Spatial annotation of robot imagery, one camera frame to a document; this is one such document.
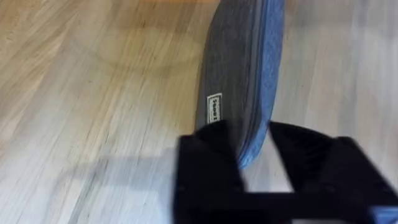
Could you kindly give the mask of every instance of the wooden floor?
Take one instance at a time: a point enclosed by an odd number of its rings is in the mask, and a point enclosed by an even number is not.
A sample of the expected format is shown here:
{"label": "wooden floor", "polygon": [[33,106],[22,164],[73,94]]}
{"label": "wooden floor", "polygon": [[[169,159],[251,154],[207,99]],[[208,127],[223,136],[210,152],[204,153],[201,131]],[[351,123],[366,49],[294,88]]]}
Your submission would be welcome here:
{"label": "wooden floor", "polygon": [[[0,1],[0,223],[168,223],[216,1]],[[273,119],[398,187],[398,1],[287,0]],[[289,190],[270,139],[251,190]]]}

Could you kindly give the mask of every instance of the black object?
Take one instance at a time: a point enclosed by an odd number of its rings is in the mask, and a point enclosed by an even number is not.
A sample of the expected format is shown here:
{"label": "black object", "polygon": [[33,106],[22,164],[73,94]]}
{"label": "black object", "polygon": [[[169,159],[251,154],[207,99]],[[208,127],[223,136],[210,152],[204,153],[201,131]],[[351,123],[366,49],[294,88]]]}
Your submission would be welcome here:
{"label": "black object", "polygon": [[398,220],[394,190],[351,138],[288,124],[269,127],[295,192],[245,192],[228,125],[220,121],[180,138],[175,224]]}
{"label": "black object", "polygon": [[284,0],[222,0],[208,31],[196,127],[230,121],[238,165],[258,155],[274,105]]}

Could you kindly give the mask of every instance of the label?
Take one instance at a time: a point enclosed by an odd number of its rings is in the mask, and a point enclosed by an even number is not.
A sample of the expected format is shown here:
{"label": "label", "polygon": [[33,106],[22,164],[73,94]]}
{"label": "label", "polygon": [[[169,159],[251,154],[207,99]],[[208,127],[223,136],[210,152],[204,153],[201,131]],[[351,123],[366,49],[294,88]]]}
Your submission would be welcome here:
{"label": "label", "polygon": [[211,124],[221,120],[222,93],[207,96],[207,123]]}

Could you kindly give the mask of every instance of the gray fabric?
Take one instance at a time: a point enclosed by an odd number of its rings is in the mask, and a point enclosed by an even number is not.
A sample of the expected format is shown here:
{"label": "gray fabric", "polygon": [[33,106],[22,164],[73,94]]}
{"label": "gray fabric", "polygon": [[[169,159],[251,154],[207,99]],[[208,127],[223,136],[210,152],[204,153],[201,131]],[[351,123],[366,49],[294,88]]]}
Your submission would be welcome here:
{"label": "gray fabric", "polygon": [[231,145],[241,167],[255,159],[266,135],[277,86],[283,16],[284,0],[222,0],[209,29],[196,129],[214,113],[207,98],[222,94],[221,117],[229,121]]}

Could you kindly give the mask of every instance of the white label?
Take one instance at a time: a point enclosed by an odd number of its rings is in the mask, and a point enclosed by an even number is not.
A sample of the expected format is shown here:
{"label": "white label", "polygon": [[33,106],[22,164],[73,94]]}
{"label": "white label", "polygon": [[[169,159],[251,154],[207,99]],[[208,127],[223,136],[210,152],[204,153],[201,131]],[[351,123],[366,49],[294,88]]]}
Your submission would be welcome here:
{"label": "white label", "polygon": [[222,93],[207,96],[207,123],[211,124],[221,120]]}

